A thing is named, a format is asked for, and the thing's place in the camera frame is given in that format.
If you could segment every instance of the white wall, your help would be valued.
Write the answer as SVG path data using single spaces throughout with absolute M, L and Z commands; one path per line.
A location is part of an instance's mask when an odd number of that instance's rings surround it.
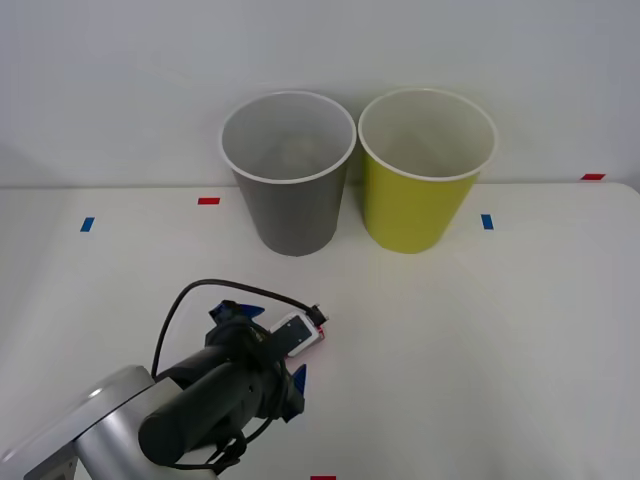
M 470 96 L 486 181 L 640 187 L 637 0 L 2 0 L 0 185 L 232 183 L 239 100 L 307 88 L 357 115 L 398 85 Z

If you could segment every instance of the paper cup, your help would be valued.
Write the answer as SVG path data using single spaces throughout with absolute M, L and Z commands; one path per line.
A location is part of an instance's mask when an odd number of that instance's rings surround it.
M 365 225 L 382 247 L 402 253 L 440 239 L 498 143 L 480 107 L 430 88 L 377 98 L 358 133 L 366 152 Z
M 265 245 L 301 256 L 331 240 L 355 143 L 351 115 L 315 93 L 273 93 L 231 114 L 220 152 Z

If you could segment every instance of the white cup rim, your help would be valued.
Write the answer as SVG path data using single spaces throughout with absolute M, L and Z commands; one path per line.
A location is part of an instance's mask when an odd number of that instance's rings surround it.
M 256 102 L 258 100 L 262 100 L 263 98 L 273 97 L 273 96 L 276 96 L 276 95 L 291 95 L 291 94 L 294 94 L 294 95 L 305 95 L 305 96 L 309 96 L 309 97 L 314 97 L 314 98 L 317 98 L 319 100 L 322 100 L 322 101 L 325 101 L 327 103 L 330 103 L 334 107 L 337 107 L 338 110 L 340 110 L 347 117 L 347 119 L 349 120 L 349 125 L 351 126 L 351 143 L 349 145 L 349 148 L 347 148 L 345 154 L 337 162 L 335 162 L 330 167 L 322 170 L 321 172 L 318 172 L 318 173 L 313 174 L 313 175 L 309 175 L 307 177 L 292 178 L 292 179 L 286 179 L 286 180 L 276 180 L 276 179 L 273 179 L 273 178 L 266 178 L 266 177 L 260 177 L 258 175 L 253 175 L 253 174 L 241 169 L 236 164 L 234 164 L 229 159 L 229 157 L 227 156 L 226 152 L 224 151 L 224 146 L 222 145 L 222 137 L 223 137 L 223 134 L 224 134 L 224 130 L 225 130 L 225 127 L 227 126 L 227 123 L 231 120 L 231 118 L 236 113 L 238 113 L 240 110 L 242 110 L 244 107 L 252 104 L 253 102 Z M 338 168 L 340 168 L 340 166 L 342 166 L 342 164 L 345 163 L 348 160 L 348 158 L 351 156 L 351 153 L 353 152 L 353 149 L 356 146 L 357 138 L 358 138 L 358 133 L 357 133 L 357 130 L 356 130 L 356 124 L 353 121 L 353 117 L 347 111 L 346 108 L 344 108 L 342 105 L 340 105 L 335 100 L 332 100 L 331 98 L 325 97 L 324 95 L 320 95 L 318 93 L 308 92 L 306 90 L 281 90 L 281 91 L 278 91 L 278 92 L 271 92 L 271 93 L 267 93 L 267 94 L 257 95 L 255 97 L 251 98 L 250 100 L 247 100 L 246 102 L 242 103 L 238 107 L 236 107 L 227 116 L 227 118 L 225 118 L 224 123 L 222 124 L 222 128 L 218 132 L 218 151 L 219 151 L 220 155 L 222 156 L 222 158 L 224 159 L 224 161 L 226 162 L 226 164 L 229 165 L 229 167 L 231 167 L 232 170 L 234 170 L 235 172 L 239 173 L 243 177 L 249 178 L 251 180 L 255 180 L 256 182 L 269 183 L 269 184 L 272 184 L 272 185 L 295 185 L 295 184 L 298 184 L 298 183 L 310 182 L 312 180 L 316 180 L 318 178 L 324 177 L 325 175 L 328 175 L 329 173 L 333 172 L 334 170 L 337 170 Z
M 487 120 L 487 122 L 489 123 L 489 126 L 491 127 L 491 131 L 493 133 L 493 148 L 491 149 L 491 153 L 487 156 L 487 159 L 484 162 L 482 162 L 480 165 L 478 165 L 476 168 L 474 168 L 473 170 L 465 172 L 465 173 L 463 173 L 461 175 L 454 175 L 454 176 L 450 176 L 450 177 L 426 177 L 426 176 L 423 176 L 423 175 L 416 175 L 416 174 L 413 174 L 413 173 L 409 173 L 409 172 L 405 172 L 403 170 L 400 170 L 399 168 L 394 167 L 393 165 L 390 165 L 389 163 L 385 162 L 380 157 L 378 157 L 373 152 L 373 150 L 369 147 L 369 145 L 367 144 L 366 139 L 364 138 L 364 135 L 362 134 L 363 119 L 365 118 L 367 113 L 371 110 L 371 108 L 373 106 L 375 106 L 377 103 L 379 103 L 380 101 L 382 101 L 383 99 L 391 97 L 391 96 L 394 96 L 394 95 L 397 95 L 399 93 L 406 93 L 406 92 L 433 92 L 433 93 L 438 93 L 438 94 L 441 94 L 441 95 L 446 95 L 446 96 L 449 96 L 449 97 L 453 97 L 453 98 L 455 98 L 457 100 L 460 100 L 460 101 L 466 103 L 467 105 L 473 107 L 475 110 L 477 110 L 485 118 L 485 120 Z M 473 175 L 476 175 L 482 169 L 484 169 L 489 163 L 491 163 L 493 161 L 493 159 L 495 157 L 495 153 L 496 153 L 496 151 L 498 149 L 498 143 L 499 143 L 498 127 L 496 127 L 496 124 L 493 121 L 493 119 L 491 118 L 491 116 L 489 116 L 489 114 L 487 112 L 485 112 L 484 109 L 482 109 L 482 107 L 480 107 L 476 103 L 472 102 L 468 98 L 463 97 L 462 95 L 459 95 L 457 93 L 451 92 L 449 90 L 444 90 L 444 89 L 440 89 L 440 88 L 431 88 L 431 87 L 399 88 L 399 89 L 387 92 L 384 95 L 381 95 L 378 98 L 376 98 L 375 100 L 373 100 L 364 109 L 364 111 L 362 112 L 362 115 L 360 115 L 360 119 L 358 120 L 358 137 L 360 138 L 360 143 L 362 143 L 362 147 L 365 149 L 365 151 L 371 156 L 371 158 L 373 158 L 380 165 L 382 165 L 383 167 L 391 170 L 394 173 L 397 173 L 398 175 L 402 175 L 403 177 L 412 178 L 414 180 L 421 180 L 421 181 L 425 181 L 425 182 L 455 182 L 456 180 L 462 180 L 462 179 L 471 177 Z

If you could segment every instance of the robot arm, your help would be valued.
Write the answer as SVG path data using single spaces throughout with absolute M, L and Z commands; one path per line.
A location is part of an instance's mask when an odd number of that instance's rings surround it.
M 309 338 L 309 325 L 326 320 L 317 307 L 306 307 L 315 319 L 300 313 L 271 333 L 251 320 L 261 312 L 247 315 L 242 307 L 225 301 L 213 310 L 217 326 L 205 348 L 178 365 L 157 376 L 127 367 L 95 385 L 5 453 L 0 478 L 72 480 L 79 458 L 93 480 L 217 479 L 271 421 L 288 422 L 303 412 L 296 375 L 304 371 L 291 376 L 284 358 Z M 265 424 L 245 439 L 242 429 L 254 417 Z M 183 454 L 207 446 L 217 448 L 210 458 L 219 457 L 216 463 L 178 463 Z

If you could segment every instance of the yellow cup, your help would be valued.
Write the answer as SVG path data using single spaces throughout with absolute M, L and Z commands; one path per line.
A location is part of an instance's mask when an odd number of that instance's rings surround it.
M 484 110 L 432 88 L 377 98 L 362 112 L 358 134 L 365 225 L 382 247 L 401 253 L 440 239 L 498 144 Z

